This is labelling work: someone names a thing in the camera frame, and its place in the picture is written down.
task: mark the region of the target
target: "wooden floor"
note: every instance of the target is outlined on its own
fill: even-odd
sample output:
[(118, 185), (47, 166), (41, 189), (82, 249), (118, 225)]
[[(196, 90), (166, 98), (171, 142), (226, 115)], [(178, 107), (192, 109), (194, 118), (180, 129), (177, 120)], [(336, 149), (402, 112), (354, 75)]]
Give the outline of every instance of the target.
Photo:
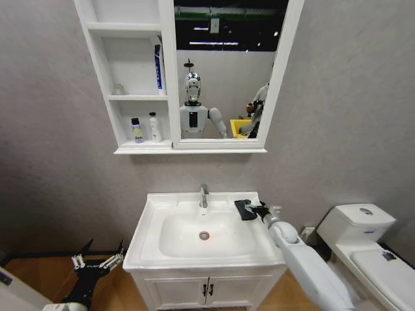
[[(54, 302), (61, 301), (77, 280), (69, 257), (14, 259), (6, 265), (5, 269)], [(144, 311), (147, 307), (130, 274), (118, 266), (111, 274), (98, 281), (90, 310)], [(258, 310), (319, 311), (319, 308), (308, 300), (288, 271)]]

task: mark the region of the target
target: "white sink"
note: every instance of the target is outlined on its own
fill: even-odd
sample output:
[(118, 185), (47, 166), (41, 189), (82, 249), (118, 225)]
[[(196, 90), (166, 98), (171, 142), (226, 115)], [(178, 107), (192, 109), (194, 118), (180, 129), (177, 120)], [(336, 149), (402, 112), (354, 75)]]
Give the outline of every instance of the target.
[(256, 192), (217, 192), (199, 207), (199, 193), (149, 194), (123, 267), (273, 266), (281, 251), (260, 218), (242, 221), (235, 200), (259, 205)]

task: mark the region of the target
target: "chrome faucet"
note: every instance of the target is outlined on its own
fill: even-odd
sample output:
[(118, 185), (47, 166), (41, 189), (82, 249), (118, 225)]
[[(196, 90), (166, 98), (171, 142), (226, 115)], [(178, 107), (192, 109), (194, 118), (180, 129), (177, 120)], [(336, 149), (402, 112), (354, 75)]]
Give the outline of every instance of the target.
[(200, 185), (200, 202), (199, 206), (207, 209), (208, 207), (208, 200), (206, 199), (206, 195), (209, 194), (208, 186), (203, 183)]

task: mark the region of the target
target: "sink drain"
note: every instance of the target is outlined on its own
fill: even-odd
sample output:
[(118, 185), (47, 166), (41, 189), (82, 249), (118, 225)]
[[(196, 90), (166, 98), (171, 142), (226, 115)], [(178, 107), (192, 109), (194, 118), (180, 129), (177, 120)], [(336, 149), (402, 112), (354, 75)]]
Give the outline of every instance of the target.
[(199, 238), (203, 241), (206, 241), (210, 237), (209, 233), (207, 231), (202, 231), (199, 233)]

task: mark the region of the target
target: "white cabinet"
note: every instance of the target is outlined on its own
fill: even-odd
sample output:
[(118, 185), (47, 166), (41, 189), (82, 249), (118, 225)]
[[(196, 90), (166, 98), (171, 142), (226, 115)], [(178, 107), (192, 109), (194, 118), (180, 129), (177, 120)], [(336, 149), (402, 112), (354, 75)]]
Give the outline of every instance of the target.
[[(290, 0), (257, 139), (181, 139), (173, 0), (74, 0), (118, 148), (115, 154), (264, 153), (304, 0)], [(156, 61), (162, 40), (164, 66)], [(121, 84), (124, 92), (119, 91)], [(151, 140), (156, 112), (162, 140)], [(131, 118), (145, 142), (136, 144)]]
[(197, 308), (205, 305), (208, 277), (145, 279), (157, 308)]
[(247, 277), (210, 277), (206, 306), (248, 306), (266, 288), (271, 275)]
[(131, 271), (150, 311), (245, 306), (254, 311), (286, 266)]

